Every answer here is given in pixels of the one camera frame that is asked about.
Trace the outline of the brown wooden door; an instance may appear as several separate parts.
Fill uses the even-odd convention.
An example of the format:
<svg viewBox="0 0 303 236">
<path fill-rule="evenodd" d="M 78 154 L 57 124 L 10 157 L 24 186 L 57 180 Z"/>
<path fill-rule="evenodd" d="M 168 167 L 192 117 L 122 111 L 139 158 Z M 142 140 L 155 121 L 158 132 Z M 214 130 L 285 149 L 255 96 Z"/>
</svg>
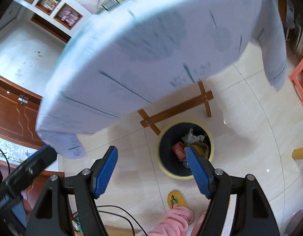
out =
<svg viewBox="0 0 303 236">
<path fill-rule="evenodd" d="M 36 134 L 36 118 L 42 96 L 0 76 L 0 138 L 39 149 L 44 145 Z"/>
</svg>

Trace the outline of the yellow plastic stool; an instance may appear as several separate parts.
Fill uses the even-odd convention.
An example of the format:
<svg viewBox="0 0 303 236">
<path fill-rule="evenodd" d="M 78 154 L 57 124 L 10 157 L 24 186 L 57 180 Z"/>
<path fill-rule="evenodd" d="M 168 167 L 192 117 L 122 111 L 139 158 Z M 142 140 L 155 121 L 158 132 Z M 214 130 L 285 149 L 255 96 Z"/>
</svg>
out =
<svg viewBox="0 0 303 236">
<path fill-rule="evenodd" d="M 294 160 L 303 160 L 303 147 L 299 149 L 294 149 L 292 152 L 292 158 Z"/>
</svg>

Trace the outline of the pink dumbbells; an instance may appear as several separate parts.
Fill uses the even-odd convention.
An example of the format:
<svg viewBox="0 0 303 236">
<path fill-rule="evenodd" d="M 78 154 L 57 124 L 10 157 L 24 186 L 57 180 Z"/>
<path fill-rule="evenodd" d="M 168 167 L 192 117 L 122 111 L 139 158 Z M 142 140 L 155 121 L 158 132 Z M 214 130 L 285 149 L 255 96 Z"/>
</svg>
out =
<svg viewBox="0 0 303 236">
<path fill-rule="evenodd" d="M 73 25 L 77 22 L 78 16 L 73 14 L 71 10 L 65 11 L 65 14 L 61 17 L 61 21 L 66 23 L 68 27 L 73 27 Z"/>
</svg>

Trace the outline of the patterned light blue tablecloth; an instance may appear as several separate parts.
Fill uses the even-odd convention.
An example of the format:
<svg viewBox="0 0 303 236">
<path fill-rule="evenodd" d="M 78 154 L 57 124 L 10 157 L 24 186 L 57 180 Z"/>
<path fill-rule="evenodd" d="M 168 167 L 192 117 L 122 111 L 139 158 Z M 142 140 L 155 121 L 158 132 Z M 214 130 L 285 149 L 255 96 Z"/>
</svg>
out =
<svg viewBox="0 0 303 236">
<path fill-rule="evenodd" d="M 274 0 L 126 0 L 93 15 L 68 42 L 45 88 L 36 133 L 68 159 L 77 136 L 223 70 L 253 42 L 280 90 L 286 44 Z"/>
</svg>

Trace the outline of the wooden table leg frame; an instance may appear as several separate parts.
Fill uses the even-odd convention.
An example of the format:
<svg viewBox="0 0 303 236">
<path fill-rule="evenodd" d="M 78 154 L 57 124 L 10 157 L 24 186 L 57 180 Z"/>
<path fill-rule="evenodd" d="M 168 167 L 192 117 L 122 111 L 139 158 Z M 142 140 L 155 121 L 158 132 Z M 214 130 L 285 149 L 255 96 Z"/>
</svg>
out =
<svg viewBox="0 0 303 236">
<path fill-rule="evenodd" d="M 160 135 L 161 130 L 156 126 L 157 123 L 162 122 L 163 120 L 169 119 L 177 114 L 185 112 L 189 109 L 193 109 L 201 104 L 205 106 L 206 114 L 208 118 L 212 116 L 211 108 L 209 105 L 209 101 L 214 99 L 213 93 L 211 90 L 206 91 L 203 82 L 200 80 L 197 82 L 199 87 L 200 95 L 195 96 L 192 99 L 184 101 L 180 104 L 177 104 L 169 109 L 161 111 L 153 116 L 149 116 L 144 109 L 140 109 L 137 113 L 141 116 L 142 120 L 140 125 L 143 128 L 151 128 L 151 130 L 156 134 Z"/>
</svg>

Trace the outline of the yellow snack wrapper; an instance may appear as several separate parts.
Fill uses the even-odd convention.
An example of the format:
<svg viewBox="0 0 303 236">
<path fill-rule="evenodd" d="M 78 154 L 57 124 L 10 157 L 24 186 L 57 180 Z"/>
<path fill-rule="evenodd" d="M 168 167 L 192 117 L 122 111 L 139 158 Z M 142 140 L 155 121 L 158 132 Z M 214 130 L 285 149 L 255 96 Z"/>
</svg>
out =
<svg viewBox="0 0 303 236">
<path fill-rule="evenodd" d="M 209 158 L 210 149 L 207 144 L 202 142 L 195 142 L 194 144 L 188 144 L 188 147 L 195 149 L 198 154 L 205 159 Z"/>
</svg>

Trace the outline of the framed picture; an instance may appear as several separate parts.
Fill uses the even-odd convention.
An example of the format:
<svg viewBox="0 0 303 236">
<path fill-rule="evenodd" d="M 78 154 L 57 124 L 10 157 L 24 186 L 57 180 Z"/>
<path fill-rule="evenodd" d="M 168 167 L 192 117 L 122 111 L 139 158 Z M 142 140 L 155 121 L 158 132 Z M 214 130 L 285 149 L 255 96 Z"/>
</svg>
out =
<svg viewBox="0 0 303 236">
<path fill-rule="evenodd" d="M 46 0 L 44 3 L 44 7 L 48 10 L 52 11 L 58 4 L 57 0 Z"/>
</svg>

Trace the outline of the pink plastic stool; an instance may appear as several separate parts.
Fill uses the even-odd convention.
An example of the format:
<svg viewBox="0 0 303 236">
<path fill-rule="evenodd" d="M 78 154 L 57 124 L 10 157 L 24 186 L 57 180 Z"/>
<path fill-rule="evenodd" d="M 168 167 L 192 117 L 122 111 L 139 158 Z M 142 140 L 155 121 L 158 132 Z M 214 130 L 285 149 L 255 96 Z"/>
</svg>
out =
<svg viewBox="0 0 303 236">
<path fill-rule="evenodd" d="M 300 101 L 303 106 L 303 58 L 288 78 L 293 83 L 297 93 L 299 94 Z"/>
</svg>

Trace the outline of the black yellow-rimmed trash bin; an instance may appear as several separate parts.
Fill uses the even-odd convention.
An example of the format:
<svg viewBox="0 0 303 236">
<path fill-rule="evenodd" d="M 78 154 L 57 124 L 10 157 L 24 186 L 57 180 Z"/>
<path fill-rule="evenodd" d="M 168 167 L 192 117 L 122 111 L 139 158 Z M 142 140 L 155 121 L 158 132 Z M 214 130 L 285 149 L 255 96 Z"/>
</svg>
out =
<svg viewBox="0 0 303 236">
<path fill-rule="evenodd" d="M 179 161 L 172 150 L 172 147 L 178 142 L 182 142 L 185 146 L 186 159 L 183 161 Z M 212 161 L 214 142 L 211 133 L 205 126 L 194 122 L 182 121 L 174 123 L 161 131 L 156 145 L 160 169 L 162 169 L 167 176 L 178 180 L 189 180 L 193 178 L 189 163 L 187 162 L 187 150 L 193 149 L 188 147 L 188 144 L 194 144 L 195 142 L 202 142 L 208 145 L 210 149 L 208 160 Z"/>
</svg>

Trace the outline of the red cigarette box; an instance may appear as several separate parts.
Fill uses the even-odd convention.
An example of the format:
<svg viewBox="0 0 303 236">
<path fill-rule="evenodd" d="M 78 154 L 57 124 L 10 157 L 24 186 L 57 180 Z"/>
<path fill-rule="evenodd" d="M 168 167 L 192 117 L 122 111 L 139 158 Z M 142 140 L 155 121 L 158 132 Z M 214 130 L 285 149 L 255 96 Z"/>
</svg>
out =
<svg viewBox="0 0 303 236">
<path fill-rule="evenodd" d="M 185 154 L 184 148 L 185 148 L 185 146 L 182 142 L 178 142 L 177 144 L 175 144 L 172 147 L 172 150 L 175 153 L 175 155 L 177 156 L 179 161 L 183 161 L 186 159 L 186 154 Z"/>
</svg>

